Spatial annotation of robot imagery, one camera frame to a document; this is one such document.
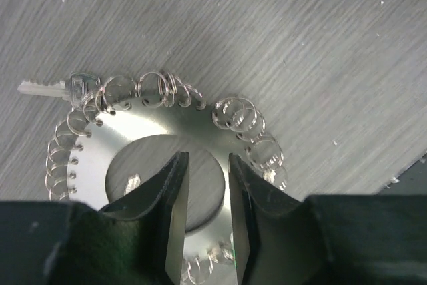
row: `steel spring ring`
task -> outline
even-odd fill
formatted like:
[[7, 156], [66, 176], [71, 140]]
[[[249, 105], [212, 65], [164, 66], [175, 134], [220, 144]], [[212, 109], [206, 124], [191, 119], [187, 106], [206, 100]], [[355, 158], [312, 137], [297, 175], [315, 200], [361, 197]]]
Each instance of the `steel spring ring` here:
[[[157, 91], [159, 101], [143, 100], [142, 104], [149, 108], [172, 107], [176, 103], [182, 108], [190, 107], [192, 101], [198, 101], [196, 109], [203, 110], [206, 100], [194, 87], [184, 83], [178, 76], [170, 72], [150, 71], [139, 78], [138, 81], [126, 76], [110, 77], [95, 93], [90, 93], [84, 98], [79, 107], [73, 107], [67, 118], [60, 121], [55, 127], [55, 134], [47, 144], [45, 186], [51, 201], [68, 199], [69, 194], [76, 192], [75, 186], [68, 186], [67, 179], [76, 177], [75, 173], [67, 173], [69, 164], [78, 164], [77, 159], [69, 160], [69, 154], [74, 149], [82, 150], [84, 146], [76, 145], [79, 136], [91, 137], [91, 132], [85, 131], [89, 122], [102, 126], [102, 121], [97, 119], [100, 113], [115, 115], [114, 104], [134, 98], [143, 97], [144, 81], [149, 76], [157, 77]], [[108, 93], [108, 89], [116, 87], [123, 91], [125, 97], [115, 97]], [[131, 109], [125, 104], [124, 110]], [[286, 170], [284, 169], [284, 155], [277, 141], [266, 132], [266, 123], [262, 114], [251, 101], [241, 97], [228, 97], [219, 100], [212, 111], [212, 121], [222, 130], [231, 130], [236, 133], [236, 138], [246, 142], [245, 148], [248, 162], [253, 169], [259, 171], [261, 176], [284, 190], [286, 186]], [[256, 149], [261, 145], [270, 145], [276, 151], [268, 158], [256, 157]], [[283, 178], [275, 182], [274, 176], [282, 170]], [[230, 242], [219, 243], [208, 250], [206, 259], [199, 257], [184, 258], [182, 263], [182, 284], [203, 284], [214, 270], [214, 264], [234, 264], [233, 235]]]

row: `key blade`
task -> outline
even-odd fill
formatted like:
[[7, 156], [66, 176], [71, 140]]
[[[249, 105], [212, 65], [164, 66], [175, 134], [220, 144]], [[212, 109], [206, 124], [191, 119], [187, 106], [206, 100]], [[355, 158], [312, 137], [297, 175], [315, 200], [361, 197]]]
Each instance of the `key blade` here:
[[65, 82], [60, 81], [53, 85], [41, 85], [32, 81], [23, 81], [18, 91], [24, 95], [36, 95], [46, 97], [60, 97], [69, 101], [69, 92], [65, 88]]

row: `metal ring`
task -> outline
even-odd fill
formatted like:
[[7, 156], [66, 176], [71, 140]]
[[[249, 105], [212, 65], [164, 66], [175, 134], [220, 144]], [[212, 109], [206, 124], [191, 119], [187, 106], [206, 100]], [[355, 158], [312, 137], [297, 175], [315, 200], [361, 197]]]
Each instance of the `metal ring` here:
[[[275, 178], [278, 170], [282, 170], [283, 175], [284, 175], [281, 182], [278, 182]], [[262, 177], [265, 181], [269, 182], [271, 185], [280, 189], [281, 191], [284, 191], [286, 189], [287, 184], [288, 184], [288, 172], [286, 171], [286, 168], [284, 166], [279, 166], [275, 169], [271, 169], [271, 168], [266, 169], [263, 171]]]
[[[238, 133], [237, 134], [237, 137], [239, 139], [246, 141], [248, 143], [255, 143], [257, 140], [259, 140], [262, 137], [262, 135], [266, 131], [266, 121], [264, 120], [263, 115], [258, 110], [255, 110], [255, 112], [258, 114], [258, 117], [257, 117], [257, 121], [255, 122], [255, 124], [253, 124], [252, 128], [245, 131], [244, 133]], [[255, 128], [257, 122], [259, 122], [259, 121], [261, 122], [260, 132], [257, 133], [255, 136], [250, 136], [249, 133], [251, 132], [252, 129]]]
[[199, 97], [198, 101], [200, 102], [200, 104], [196, 107], [196, 109], [197, 110], [205, 109], [207, 102], [206, 102], [206, 99], [203, 98], [203, 95], [201, 94], [201, 92], [189, 84], [186, 84], [185, 86], [187, 87], [188, 91], [194, 93], [197, 97]]
[[71, 124], [70, 121], [71, 120], [77, 120], [77, 121], [82, 121], [84, 123], [86, 123], [86, 120], [83, 119], [78, 119], [78, 118], [70, 118], [71, 114], [73, 112], [77, 111], [77, 108], [71, 108], [71, 111], [67, 114], [67, 125], [68, 125], [68, 129], [70, 130], [71, 133], [75, 134], [76, 136], [89, 136], [91, 133], [90, 131], [79, 131], [77, 129], [75, 129]]
[[186, 102], [183, 103], [183, 102], [179, 101], [178, 105], [180, 105], [183, 108], [188, 108], [189, 106], [191, 106], [191, 95], [189, 93], [187, 85], [178, 76], [175, 75], [174, 77], [175, 77], [175, 80], [178, 82], [177, 89], [179, 87], [181, 87], [182, 89], [184, 89], [185, 93], [187, 94], [187, 100], [186, 100]]
[[218, 246], [211, 248], [208, 252], [211, 260], [218, 264], [233, 264], [234, 263], [234, 254], [233, 244], [231, 242], [224, 242], [218, 244]]
[[53, 175], [53, 171], [61, 168], [61, 167], [68, 167], [68, 165], [76, 165], [78, 164], [78, 160], [77, 158], [73, 158], [67, 162], [52, 162], [52, 166], [49, 166], [49, 157], [46, 157], [46, 162], [45, 162], [45, 169], [46, 169], [46, 173], [51, 176], [52, 178], [56, 178], [55, 175]]
[[[243, 120], [241, 120], [240, 121], [240, 123], [239, 123], [239, 125], [238, 126], [235, 126], [235, 125], [231, 125], [230, 126], [230, 130], [231, 131], [234, 131], [235, 133], [244, 133], [244, 132], [246, 132], [246, 131], [248, 131], [248, 130], [250, 130], [250, 129], [252, 129], [254, 126], [255, 126], [255, 124], [256, 124], [256, 121], [257, 121], [257, 118], [258, 118], [258, 113], [257, 113], [257, 109], [255, 108], [255, 105], [250, 101], [250, 100], [248, 100], [248, 99], [246, 99], [246, 98], [237, 98], [239, 101], [246, 101], [247, 103], [249, 103], [250, 105], [251, 105], [251, 110], [253, 110], [254, 111], [254, 118], [253, 118], [253, 120], [252, 120], [252, 122], [251, 122], [251, 124], [252, 125], [250, 125], [248, 128], [239, 128], [238, 126], [243, 122]], [[226, 111], [227, 111], [227, 108], [229, 107], [230, 105], [225, 105], [224, 106], [224, 108], [223, 108], [223, 112], [225, 113]]]
[[164, 95], [161, 96], [161, 99], [160, 99], [159, 103], [149, 104], [149, 103], [146, 103], [146, 100], [143, 100], [143, 105], [146, 106], [146, 107], [150, 107], [150, 108], [161, 107], [161, 106], [163, 106], [163, 105], [166, 104], [167, 97], [169, 95], [169, 86], [167, 86], [167, 80], [166, 80], [165, 76], [163, 76], [161, 73], [159, 73], [157, 71], [149, 71], [149, 72], [145, 73], [143, 76], [141, 76], [141, 78], [139, 78], [139, 81], [138, 81], [138, 96], [142, 97], [142, 83], [145, 80], [145, 78], [147, 78], [148, 75], [157, 75], [158, 77], [161, 78], [161, 80], [164, 81], [164, 83], [166, 84], [166, 86], [165, 86], [165, 93], [164, 93]]
[[102, 101], [104, 102], [104, 104], [105, 104], [105, 106], [106, 106], [106, 108], [109, 110], [109, 111], [111, 111], [111, 110], [114, 110], [113, 109], [113, 104], [115, 104], [115, 103], [118, 103], [118, 101], [115, 101], [113, 104], [110, 104], [108, 101], [107, 101], [107, 99], [105, 98], [105, 91], [106, 91], [106, 89], [107, 89], [107, 87], [108, 87], [108, 85], [112, 82], [112, 81], [114, 81], [114, 80], [116, 80], [116, 79], [119, 79], [119, 78], [122, 78], [122, 79], [125, 79], [125, 80], [128, 80], [128, 81], [130, 81], [131, 82], [131, 84], [133, 85], [133, 89], [132, 90], [135, 90], [135, 94], [134, 95], [132, 95], [132, 93], [130, 93], [129, 94], [129, 98], [134, 98], [134, 97], [137, 97], [137, 95], [138, 95], [138, 86], [137, 86], [137, 84], [136, 84], [136, 82], [133, 80], [133, 78], [130, 78], [130, 77], [127, 77], [127, 76], [122, 76], [122, 75], [118, 75], [118, 76], [113, 76], [113, 77], [110, 77], [110, 78], [108, 78], [107, 79], [107, 81], [102, 85]]
[[157, 80], [157, 88], [159, 90], [160, 95], [163, 95], [163, 83], [165, 84], [165, 88], [168, 89], [169, 95], [172, 97], [171, 102], [166, 100], [165, 106], [172, 107], [173, 105], [175, 105], [175, 95], [177, 94], [177, 91], [178, 91], [176, 82], [175, 82], [175, 77], [170, 72], [163, 71], [162, 74], [166, 78], [166, 83], [164, 83], [163, 79], [159, 77], [159, 79]]
[[185, 282], [188, 279], [188, 263], [185, 258], [182, 260], [182, 267], [181, 267], [181, 283]]
[[96, 103], [95, 103], [95, 99], [96, 99], [96, 93], [90, 93], [87, 97], [87, 101], [85, 101], [82, 105], [83, 105], [83, 115], [85, 116], [87, 121], [90, 121], [91, 123], [95, 123], [96, 125], [102, 125], [102, 121], [100, 121], [99, 119], [97, 119], [96, 117], [90, 117], [87, 114], [87, 106], [89, 105], [89, 103], [93, 100], [93, 107], [95, 108], [95, 110], [97, 111], [97, 107], [96, 107]]
[[55, 134], [53, 136], [55, 143], [65, 149], [65, 150], [72, 150], [72, 149], [80, 149], [81, 146], [77, 146], [75, 144], [73, 144], [73, 146], [71, 146], [71, 148], [67, 148], [65, 146], [62, 146], [62, 144], [59, 142], [59, 138], [62, 136], [73, 136], [75, 137], [75, 134], [72, 133], [71, 131], [69, 131], [68, 125], [67, 125], [67, 131], [59, 131], [59, 128], [61, 128], [62, 125], [67, 124], [67, 119], [61, 120], [59, 123], [57, 123], [57, 125], [55, 126]]
[[227, 98], [219, 100], [215, 104], [215, 108], [212, 111], [212, 121], [216, 127], [220, 128], [220, 129], [230, 129], [230, 126], [232, 125], [232, 123], [231, 123], [232, 118], [230, 118], [230, 120], [225, 122], [223, 125], [220, 124], [219, 119], [218, 119], [218, 110], [220, 110], [221, 107], [223, 107], [221, 112], [225, 115], [226, 111], [224, 110], [224, 106], [225, 105], [231, 105], [231, 103], [234, 101], [238, 101], [241, 103], [242, 109], [239, 109], [239, 110], [243, 110], [243, 111], [245, 110], [245, 105], [243, 104], [243, 102], [236, 97], [227, 97]]
[[214, 264], [213, 264], [213, 262], [212, 262], [212, 259], [208, 256], [206, 259], [204, 259], [204, 260], [200, 260], [200, 257], [199, 256], [196, 256], [194, 259], [193, 259], [193, 262], [194, 263], [196, 263], [196, 265], [197, 265], [197, 267], [199, 268], [199, 272], [202, 272], [202, 267], [200, 266], [200, 262], [207, 262], [207, 261], [209, 261], [209, 266], [207, 267], [208, 268], [208, 272], [209, 272], [209, 274], [206, 276], [206, 279], [205, 280], [202, 280], [201, 282], [198, 282], [197, 280], [195, 280], [195, 278], [194, 278], [194, 276], [193, 275], [191, 275], [191, 269], [192, 269], [192, 267], [191, 267], [191, 262], [189, 261], [188, 262], [188, 279], [189, 279], [189, 281], [192, 283], [192, 284], [195, 284], [195, 285], [200, 285], [200, 284], [204, 284], [204, 283], [206, 283], [206, 281], [207, 281], [207, 279], [211, 276], [211, 274], [212, 274], [212, 272], [213, 272], [213, 270], [214, 270]]
[[[247, 110], [252, 110], [254, 113], [257, 114], [257, 116], [252, 118], [251, 124], [249, 126], [247, 126], [247, 128], [244, 130], [244, 132], [250, 131], [256, 125], [258, 117], [261, 115], [261, 113], [257, 109], [253, 109], [252, 107], [245, 108], [245, 111], [247, 111]], [[237, 110], [233, 114], [233, 116], [232, 116], [233, 121], [232, 121], [232, 125], [230, 126], [230, 129], [231, 128], [238, 128], [246, 120], [246, 116], [244, 115], [244, 111], [242, 110], [240, 116], [238, 115], [239, 112], [240, 112], [240, 110]]]
[[60, 183], [66, 182], [66, 181], [67, 181], [67, 177], [66, 177], [66, 176], [63, 176], [63, 177], [61, 177], [61, 178], [57, 178], [57, 179], [55, 179], [55, 182], [52, 184], [52, 186], [50, 186], [49, 182], [47, 181], [47, 180], [48, 180], [48, 177], [51, 177], [51, 176], [49, 176], [48, 174], [46, 174], [46, 175], [45, 175], [45, 186], [46, 186], [46, 188], [47, 188], [47, 191], [49, 192], [49, 196], [56, 196], [56, 197], [60, 197], [61, 195], [56, 194], [56, 193], [53, 191], [53, 189], [54, 189], [56, 186], [58, 186]]
[[[279, 155], [274, 154], [266, 162], [259, 163], [254, 158], [251, 157], [252, 148], [256, 147], [258, 144], [262, 143], [263, 141], [270, 142], [271, 144], [275, 144], [279, 148]], [[266, 136], [266, 135], [263, 135], [260, 139], [255, 141], [252, 144], [252, 146], [246, 147], [245, 152], [251, 165], [253, 165], [253, 167], [261, 171], [264, 171], [265, 169], [276, 169], [280, 167], [283, 164], [283, 160], [285, 158], [283, 155], [283, 151], [279, 143], [277, 142], [277, 140], [271, 136]]]
[[55, 142], [55, 144], [56, 144], [56, 141], [53, 139], [53, 140], [51, 140], [48, 144], [47, 144], [47, 157], [49, 158], [49, 160], [51, 161], [51, 162], [55, 162], [55, 160], [53, 160], [53, 155], [55, 155], [56, 153], [59, 153], [59, 152], [67, 152], [67, 150], [65, 150], [65, 149], [63, 149], [61, 146], [57, 146], [57, 147], [55, 147], [55, 148], [53, 148], [52, 150], [51, 150], [51, 146], [52, 146], [52, 143], [53, 142]]

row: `dark object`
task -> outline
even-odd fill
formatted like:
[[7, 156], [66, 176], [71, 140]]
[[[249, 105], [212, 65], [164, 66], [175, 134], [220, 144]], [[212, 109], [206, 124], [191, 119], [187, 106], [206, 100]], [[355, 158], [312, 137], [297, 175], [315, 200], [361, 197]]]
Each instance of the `dark object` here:
[[102, 212], [74, 202], [1, 202], [0, 283], [179, 284], [188, 161], [176, 154]]
[[[1, 283], [179, 284], [188, 160], [176, 154], [100, 212], [0, 203]], [[235, 156], [230, 194], [239, 284], [427, 284], [427, 196], [301, 204]]]
[[427, 284], [427, 196], [296, 201], [230, 160], [239, 284]]

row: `white speck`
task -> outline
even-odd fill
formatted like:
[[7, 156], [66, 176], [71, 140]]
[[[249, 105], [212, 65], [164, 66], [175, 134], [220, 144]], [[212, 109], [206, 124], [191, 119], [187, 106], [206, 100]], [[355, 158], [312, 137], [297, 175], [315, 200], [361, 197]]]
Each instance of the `white speck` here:
[[138, 174], [130, 176], [127, 179], [126, 189], [123, 194], [127, 195], [128, 193], [136, 189], [136, 187], [138, 187], [139, 185], [141, 185], [141, 177]]
[[274, 176], [276, 176], [276, 171], [274, 170], [265, 170], [262, 174], [263, 179], [269, 183], [274, 183]]
[[284, 190], [285, 190], [285, 188], [286, 188], [286, 183], [285, 183], [285, 182], [282, 182], [282, 183], [279, 185], [279, 189], [280, 189], [281, 191], [284, 191]]
[[400, 180], [398, 180], [397, 177], [392, 177], [392, 179], [390, 180], [391, 184], [397, 184], [398, 182], [400, 182]]

